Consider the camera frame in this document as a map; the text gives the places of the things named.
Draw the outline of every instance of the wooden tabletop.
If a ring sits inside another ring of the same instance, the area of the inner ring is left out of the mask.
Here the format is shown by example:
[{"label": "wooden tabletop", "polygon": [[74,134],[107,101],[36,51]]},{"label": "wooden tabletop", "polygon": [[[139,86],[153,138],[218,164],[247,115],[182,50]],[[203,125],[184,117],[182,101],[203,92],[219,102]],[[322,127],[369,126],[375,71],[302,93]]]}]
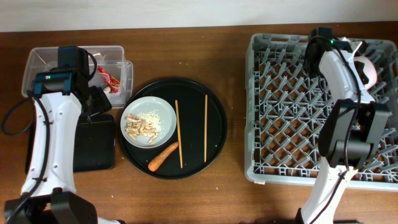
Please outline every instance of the wooden tabletop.
[{"label": "wooden tabletop", "polygon": [[[2,33],[0,118],[22,99],[22,77],[34,47],[121,45],[134,65],[134,92],[161,77],[192,78],[223,103],[228,137],[211,166],[182,180],[159,180],[142,173],[124,157],[117,142],[113,169],[75,174],[78,195],[93,203],[100,216],[127,223],[289,223],[312,188],[257,185],[243,173],[244,54],[255,33],[308,35],[321,25],[326,24]],[[398,44],[398,22],[327,26],[336,36],[389,39]],[[31,112],[28,105],[25,108],[10,120],[15,128],[28,123]],[[120,112],[111,114],[118,120]],[[9,137],[1,133],[0,143],[0,204],[4,205],[19,197],[25,181],[28,134]],[[335,220],[394,223],[398,194],[348,189]]]}]

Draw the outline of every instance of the carrot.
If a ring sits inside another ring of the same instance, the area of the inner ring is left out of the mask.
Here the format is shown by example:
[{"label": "carrot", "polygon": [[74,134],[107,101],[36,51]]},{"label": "carrot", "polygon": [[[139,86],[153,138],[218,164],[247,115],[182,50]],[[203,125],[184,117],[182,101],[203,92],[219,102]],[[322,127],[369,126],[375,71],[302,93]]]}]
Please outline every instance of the carrot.
[{"label": "carrot", "polygon": [[150,171],[155,172],[160,165],[165,161],[165,159],[178,147],[178,142],[169,145],[163,152],[161,152],[155,159],[153,159],[149,164],[148,168]]}]

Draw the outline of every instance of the white plate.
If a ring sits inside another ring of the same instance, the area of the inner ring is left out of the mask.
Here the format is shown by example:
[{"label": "white plate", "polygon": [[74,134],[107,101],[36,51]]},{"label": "white plate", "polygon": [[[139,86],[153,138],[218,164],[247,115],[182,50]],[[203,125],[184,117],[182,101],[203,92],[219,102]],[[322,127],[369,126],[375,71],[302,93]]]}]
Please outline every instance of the white plate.
[{"label": "white plate", "polygon": [[[161,130],[158,137],[151,144],[148,144],[150,137],[138,136],[137,140],[133,140],[124,130],[127,125],[127,114],[138,115],[141,112],[150,112],[154,110],[159,114],[163,130]],[[177,118],[171,105],[167,101],[154,96],[145,96],[131,102],[123,111],[122,118],[120,119],[120,128],[122,129],[124,138],[133,146],[144,149],[160,146],[169,140],[175,131],[176,124]]]}]

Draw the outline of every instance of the gray plastic crate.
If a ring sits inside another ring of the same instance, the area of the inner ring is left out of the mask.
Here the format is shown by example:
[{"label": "gray plastic crate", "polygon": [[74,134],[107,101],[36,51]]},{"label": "gray plastic crate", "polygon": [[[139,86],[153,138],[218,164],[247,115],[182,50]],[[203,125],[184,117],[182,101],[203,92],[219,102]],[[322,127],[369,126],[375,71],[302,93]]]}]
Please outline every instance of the gray plastic crate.
[{"label": "gray plastic crate", "polygon": [[[363,56],[378,74],[369,92],[392,113],[376,157],[349,187],[398,191],[397,49],[389,40],[365,41],[369,47]],[[309,79],[303,70],[307,42],[301,35],[254,34],[246,52],[244,171],[257,184],[313,185],[317,177],[318,135],[333,100],[327,82]]]}]

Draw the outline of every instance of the snack package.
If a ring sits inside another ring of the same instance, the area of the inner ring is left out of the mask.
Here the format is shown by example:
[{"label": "snack package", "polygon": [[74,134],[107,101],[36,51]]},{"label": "snack package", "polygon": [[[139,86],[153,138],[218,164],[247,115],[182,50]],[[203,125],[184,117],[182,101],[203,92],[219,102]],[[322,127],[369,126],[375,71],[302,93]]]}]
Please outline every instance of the snack package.
[{"label": "snack package", "polygon": [[117,93],[120,89],[120,82],[110,75],[101,65],[97,68],[98,73],[104,79],[104,82],[111,89],[109,93]]}]

